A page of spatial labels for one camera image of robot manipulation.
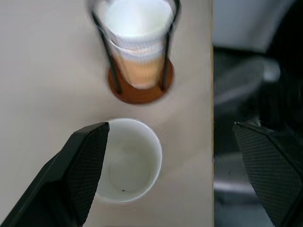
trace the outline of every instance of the tabletop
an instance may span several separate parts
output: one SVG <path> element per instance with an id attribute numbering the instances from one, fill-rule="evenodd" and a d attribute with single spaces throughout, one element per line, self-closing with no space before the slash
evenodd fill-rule
<path id="1" fill-rule="evenodd" d="M 181 4 L 174 84 L 159 101 L 129 105 L 108 88 L 84 1 L 0 2 L 0 222 L 74 131 L 129 117 L 158 135 L 160 176 L 136 202 L 94 200 L 84 226 L 213 226 L 211 0 Z"/>

